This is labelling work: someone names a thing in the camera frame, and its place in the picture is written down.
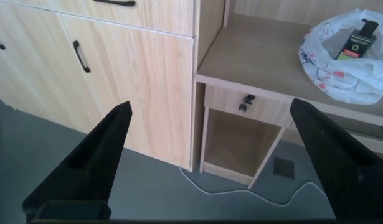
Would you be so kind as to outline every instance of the wood grain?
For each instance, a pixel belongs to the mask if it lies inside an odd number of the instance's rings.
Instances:
[[[202,132],[202,146],[201,146],[201,161],[199,164],[199,172],[202,172],[204,169],[204,159],[206,155],[206,149],[210,148],[212,138],[215,130],[216,119],[217,119],[216,110],[209,109],[205,107],[204,112],[204,130]]]
[[[3,0],[3,1],[55,10],[55,0]]]
[[[315,26],[355,8],[383,14],[383,0],[234,0],[234,12]]]
[[[255,96],[252,105],[247,105],[247,112],[239,111],[246,96],[248,93],[206,85],[205,106],[277,126],[290,122],[290,104],[261,96]]]
[[[224,0],[201,1],[199,9],[198,65],[201,64],[210,45],[223,24]]]
[[[194,79],[197,67],[202,62],[208,48],[212,44],[222,21],[224,0],[204,1],[195,0],[194,16],[194,58],[192,81],[192,117],[191,117],[191,164],[194,165],[201,152],[202,124],[204,120],[204,92],[205,84]]]
[[[276,148],[278,142],[280,141],[280,139],[283,136],[285,131],[286,131],[286,128],[281,128],[281,130],[277,131],[277,134],[275,135],[274,139],[272,139],[272,141],[270,141],[271,145],[267,149],[267,153],[265,154],[263,159],[259,160],[259,163],[258,163],[259,167],[258,167],[258,169],[257,169],[257,171],[256,171],[256,173],[255,173],[251,183],[248,186],[249,189],[252,188],[252,186],[254,185],[256,180],[258,179],[259,175],[262,173],[263,168],[265,167],[265,165],[266,165],[268,159],[270,158],[270,156],[272,156],[274,149]]]
[[[213,134],[207,136],[211,140],[205,148],[204,162],[253,177],[257,163],[265,157],[280,127],[216,112]]]
[[[297,97],[327,113],[383,125],[383,98],[374,105],[351,105],[312,84],[298,58],[308,28],[235,14],[212,44],[196,79],[289,104]]]
[[[85,133],[102,119],[56,13],[0,2],[0,42],[45,118]]]
[[[60,16],[79,41],[87,81],[103,113],[130,101],[125,147],[189,168],[192,39]]]
[[[55,3],[60,12],[193,36],[193,1],[137,0],[133,7],[92,0],[55,0]]]
[[[0,50],[0,100],[23,112],[48,118],[49,113],[14,65]]]

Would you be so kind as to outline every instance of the gray floor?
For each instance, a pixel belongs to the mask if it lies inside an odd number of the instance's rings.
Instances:
[[[0,101],[0,223],[24,223],[23,199],[85,137],[85,134],[16,111]],[[295,179],[273,175],[273,157],[295,163]],[[210,192],[246,189],[211,174],[186,173]],[[319,181],[306,151],[281,142],[253,191],[284,204],[307,181]],[[165,162],[124,150],[109,206],[122,219],[316,219],[334,218],[328,200],[311,185],[286,207],[241,192],[206,195]]]

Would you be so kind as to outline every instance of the plastic bag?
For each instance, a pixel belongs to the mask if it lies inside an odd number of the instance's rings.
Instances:
[[[333,60],[362,19],[379,23],[377,40],[364,58]],[[305,35],[299,56],[306,74],[323,92],[338,101],[361,105],[377,103],[383,97],[383,15],[369,10],[333,17]]]

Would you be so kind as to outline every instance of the wooden shelf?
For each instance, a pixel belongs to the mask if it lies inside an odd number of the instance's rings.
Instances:
[[[233,14],[199,67],[196,80],[238,91],[251,90],[255,92],[248,93],[256,95],[268,90],[265,94],[290,103],[297,97],[317,103],[316,107],[328,113],[383,125],[383,98],[374,105],[350,105],[333,100],[312,84],[298,56],[309,28]]]
[[[280,127],[210,110],[212,131],[203,171],[249,184],[273,144]]]

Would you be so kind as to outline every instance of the drawer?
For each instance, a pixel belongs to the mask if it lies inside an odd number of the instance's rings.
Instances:
[[[135,0],[136,4],[131,7],[119,5],[126,1],[114,0],[110,2],[55,0],[59,12],[68,12],[189,37],[193,36],[194,1]]]
[[[243,98],[246,96],[248,96],[248,93],[206,85],[205,106],[268,124],[277,126],[290,125],[292,121],[289,112],[290,104],[262,96],[255,96],[252,104],[247,105],[246,112],[239,111],[239,106],[243,103]]]

